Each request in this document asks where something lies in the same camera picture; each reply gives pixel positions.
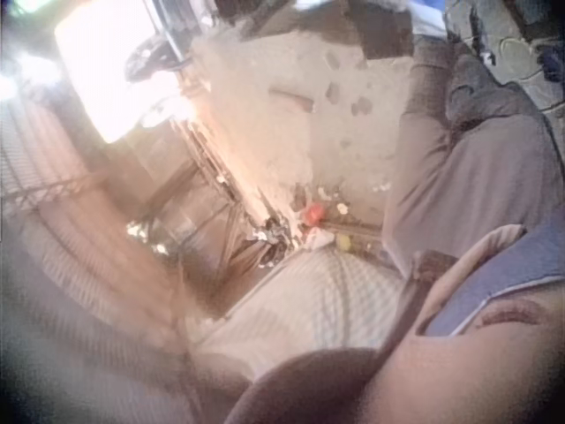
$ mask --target red object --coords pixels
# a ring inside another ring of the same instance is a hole
[[[302,222],[309,227],[315,227],[318,223],[324,219],[326,215],[326,210],[319,203],[312,203],[307,206],[303,215]]]

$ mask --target dirt floor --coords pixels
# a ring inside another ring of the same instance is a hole
[[[517,80],[562,139],[562,87],[544,80],[502,1],[477,4],[498,59],[493,74]],[[448,2],[467,41],[468,13],[467,2]],[[209,92],[193,100],[252,216],[263,221],[267,203],[296,223],[290,204],[300,184],[314,198],[343,201],[355,220],[381,224],[411,59],[367,60],[339,2],[308,15],[287,8],[247,42],[238,31],[226,26],[194,43]]]

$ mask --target person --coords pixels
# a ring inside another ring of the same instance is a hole
[[[562,422],[561,163],[530,99],[447,41],[442,10],[411,3],[384,224],[408,279],[395,330],[378,350],[288,361],[246,390],[229,424]]]

